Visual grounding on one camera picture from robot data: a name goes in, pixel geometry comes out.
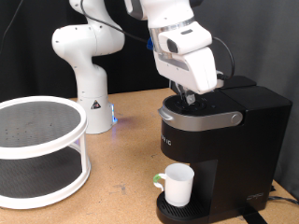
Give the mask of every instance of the logo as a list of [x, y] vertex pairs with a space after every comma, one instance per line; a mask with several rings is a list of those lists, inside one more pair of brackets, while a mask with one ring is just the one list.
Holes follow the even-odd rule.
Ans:
[[99, 109], [99, 108], [101, 108], [100, 104], [97, 103], [97, 101], [94, 101], [92, 109]]
[[164, 140], [165, 143], [167, 143], [171, 147], [171, 141], [164, 137], [164, 135], [161, 134], [161, 138]]
[[255, 194], [255, 195], [250, 195], [247, 200], [252, 200], [252, 199], [258, 199], [263, 196], [263, 193]]

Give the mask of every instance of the wooden table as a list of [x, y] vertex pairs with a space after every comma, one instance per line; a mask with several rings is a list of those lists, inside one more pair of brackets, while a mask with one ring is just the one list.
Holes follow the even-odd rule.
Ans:
[[[32, 210], [0, 209], [0, 224], [24, 223], [160, 223], [156, 199], [160, 190], [154, 175], [174, 161], [160, 150], [161, 118], [157, 109], [169, 89], [109, 95], [118, 124], [106, 133], [87, 135], [92, 163], [86, 184], [71, 197]], [[292, 196], [278, 183], [271, 195]], [[299, 206], [272, 201], [260, 212], [268, 223], [298, 224]], [[246, 224], [242, 217], [221, 224]]]

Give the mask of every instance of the mesh tray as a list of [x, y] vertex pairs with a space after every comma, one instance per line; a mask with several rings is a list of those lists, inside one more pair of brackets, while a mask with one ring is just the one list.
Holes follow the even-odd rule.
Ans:
[[0, 109], [0, 147], [30, 147], [73, 131], [79, 112], [54, 102], [29, 102]]
[[80, 154], [71, 147], [36, 158], [0, 160], [0, 195], [44, 196], [68, 186], [81, 173]]
[[206, 216], [204, 208], [196, 200], [194, 195], [191, 196], [190, 202], [187, 205], [175, 207], [166, 201], [164, 192], [162, 192], [157, 199], [157, 206], [166, 217], [172, 220], [188, 221]]

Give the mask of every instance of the cup handle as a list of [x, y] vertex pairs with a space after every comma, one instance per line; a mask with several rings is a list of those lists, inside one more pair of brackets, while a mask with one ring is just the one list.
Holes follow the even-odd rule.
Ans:
[[158, 183], [159, 179], [166, 179], [166, 174], [157, 174], [155, 177], [153, 177], [153, 184], [154, 186], [156, 186], [157, 188], [161, 189], [162, 191], [164, 191], [163, 185]]

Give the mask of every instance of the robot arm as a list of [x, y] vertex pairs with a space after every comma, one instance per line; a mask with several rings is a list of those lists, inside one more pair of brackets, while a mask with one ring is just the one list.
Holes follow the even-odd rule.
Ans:
[[217, 86], [214, 57], [207, 47], [212, 36], [195, 21], [191, 9], [202, 1], [125, 0], [131, 16], [149, 21], [159, 73], [183, 86], [185, 92], [198, 94]]
[[[70, 0], [79, 13], [80, 0]], [[84, 0], [85, 10], [92, 16], [120, 29], [108, 15], [104, 0]], [[114, 53], [122, 49], [124, 35], [103, 23], [87, 18], [88, 24], [57, 29], [52, 37], [54, 51], [73, 68], [78, 87], [78, 103], [86, 111], [89, 122], [86, 133], [103, 133], [113, 124], [112, 105], [107, 98], [107, 74], [93, 64], [93, 56]]]

